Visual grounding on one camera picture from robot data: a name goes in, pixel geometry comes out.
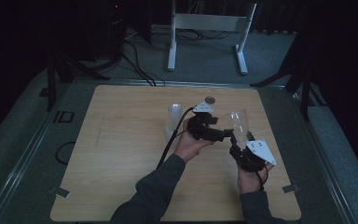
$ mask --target transparent cup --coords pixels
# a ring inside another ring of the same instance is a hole
[[[229,124],[234,130],[234,136],[238,142],[247,142],[249,125],[246,115],[246,109],[234,111],[226,114]]]
[[[168,106],[168,117],[165,123],[165,139],[167,140],[167,142],[170,141],[173,131],[176,129],[182,115],[183,115],[183,108],[181,105],[173,104]],[[180,125],[178,132],[181,131],[182,131],[182,124]]]

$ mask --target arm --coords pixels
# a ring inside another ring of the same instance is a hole
[[[266,163],[266,168],[258,172],[264,182],[267,180],[268,171],[272,167],[272,164]],[[260,190],[262,186],[256,173],[246,172],[238,167],[238,188],[240,190],[243,217],[248,224],[286,223],[285,220],[272,216],[269,211],[267,193],[264,190]]]
[[[184,121],[184,130],[188,120]],[[159,223],[170,204],[173,191],[186,163],[211,141],[195,140],[182,133],[173,154],[162,165],[136,184],[136,193],[113,214],[112,223]]]

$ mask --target hand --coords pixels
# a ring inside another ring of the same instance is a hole
[[[263,183],[266,182],[268,172],[274,167],[271,163],[266,163],[266,168],[261,171],[258,171]],[[254,191],[259,191],[261,188],[260,180],[258,179],[255,172],[247,172],[238,166],[238,189],[240,194],[250,193]]]
[[[188,119],[183,121],[183,130],[187,128]],[[185,163],[197,156],[203,147],[213,144],[213,141],[196,140],[189,132],[183,132],[180,135],[179,143],[176,147],[174,154],[181,157]]]

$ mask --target dark sleeve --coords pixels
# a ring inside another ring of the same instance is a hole
[[[112,223],[159,223],[185,170],[185,162],[172,154],[136,184],[136,193],[113,214]]]
[[[273,223],[286,224],[283,219],[273,217],[269,211],[269,200],[267,193],[263,191],[256,191],[240,195],[242,213],[247,224],[256,223]]]

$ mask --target table surface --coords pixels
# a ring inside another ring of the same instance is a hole
[[[247,110],[250,131],[265,139],[277,165],[265,185],[273,216],[301,217],[280,151],[259,94],[251,89],[99,86],[96,88],[62,180],[67,198],[56,196],[55,221],[106,221],[135,193],[135,183],[158,164],[167,142],[168,106],[186,110],[215,98],[215,129],[231,128],[225,114]],[[206,147],[190,161],[162,220],[243,220],[237,188],[237,166],[228,153],[229,139]]]

